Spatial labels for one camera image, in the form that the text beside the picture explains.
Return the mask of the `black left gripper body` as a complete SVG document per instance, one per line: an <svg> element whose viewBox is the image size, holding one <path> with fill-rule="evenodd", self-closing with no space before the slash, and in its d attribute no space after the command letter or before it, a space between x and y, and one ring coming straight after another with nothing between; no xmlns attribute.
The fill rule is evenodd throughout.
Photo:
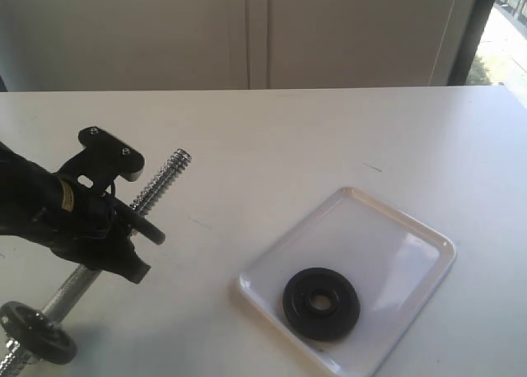
<svg viewBox="0 0 527 377"><path fill-rule="evenodd" d="M115 218L114 187L96 192L58 173L32 166L28 174L28 240L55 256L101 269L105 252L133 246Z"/></svg>

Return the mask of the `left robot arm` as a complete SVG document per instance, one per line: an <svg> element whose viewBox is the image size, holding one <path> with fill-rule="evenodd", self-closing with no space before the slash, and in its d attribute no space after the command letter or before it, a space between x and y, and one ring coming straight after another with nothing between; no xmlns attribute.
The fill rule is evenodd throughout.
<svg viewBox="0 0 527 377"><path fill-rule="evenodd" d="M112 193L91 192L1 147L1 234L138 284L150 266L136 253Z"/></svg>

